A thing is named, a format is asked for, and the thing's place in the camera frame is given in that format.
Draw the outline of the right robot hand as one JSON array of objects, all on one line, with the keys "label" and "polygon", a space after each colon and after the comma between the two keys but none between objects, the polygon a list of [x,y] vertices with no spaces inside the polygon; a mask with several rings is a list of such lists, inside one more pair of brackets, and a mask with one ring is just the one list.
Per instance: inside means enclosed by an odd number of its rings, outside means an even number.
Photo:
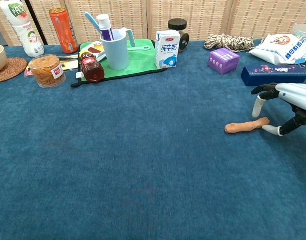
[{"label": "right robot hand", "polygon": [[262,129],[276,136],[284,136],[293,130],[306,125],[306,84],[303,83],[270,83],[257,86],[251,91],[256,95],[252,117],[259,116],[265,101],[279,98],[288,103],[295,116],[282,126],[264,125]]}]

